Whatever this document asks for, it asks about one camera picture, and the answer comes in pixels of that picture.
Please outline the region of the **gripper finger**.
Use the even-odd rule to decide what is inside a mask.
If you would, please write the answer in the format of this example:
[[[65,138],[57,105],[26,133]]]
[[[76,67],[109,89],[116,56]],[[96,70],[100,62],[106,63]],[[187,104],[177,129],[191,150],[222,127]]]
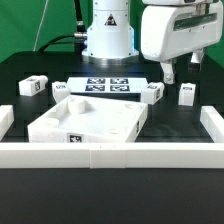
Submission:
[[[198,73],[201,70],[202,60],[204,58],[204,49],[197,49],[192,53],[191,60],[188,65],[190,73]]]
[[[164,82],[166,84],[173,84],[175,82],[175,68],[172,60],[160,63],[164,74]]]

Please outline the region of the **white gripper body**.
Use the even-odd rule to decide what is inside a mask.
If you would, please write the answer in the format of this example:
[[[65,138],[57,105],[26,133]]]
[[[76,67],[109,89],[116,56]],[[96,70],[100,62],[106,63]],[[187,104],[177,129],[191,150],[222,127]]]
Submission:
[[[142,0],[141,52],[164,62],[220,41],[221,0]]]

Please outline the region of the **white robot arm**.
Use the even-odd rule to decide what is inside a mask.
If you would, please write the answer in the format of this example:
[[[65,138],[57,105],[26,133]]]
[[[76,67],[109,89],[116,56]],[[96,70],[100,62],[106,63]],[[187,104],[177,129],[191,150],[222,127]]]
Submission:
[[[93,0],[93,21],[87,29],[83,59],[99,64],[120,64],[142,55],[157,61],[164,82],[175,80],[174,63],[190,53],[200,65],[205,48],[220,41],[224,4],[221,0],[142,0],[141,49],[134,47],[129,24],[130,0]]]

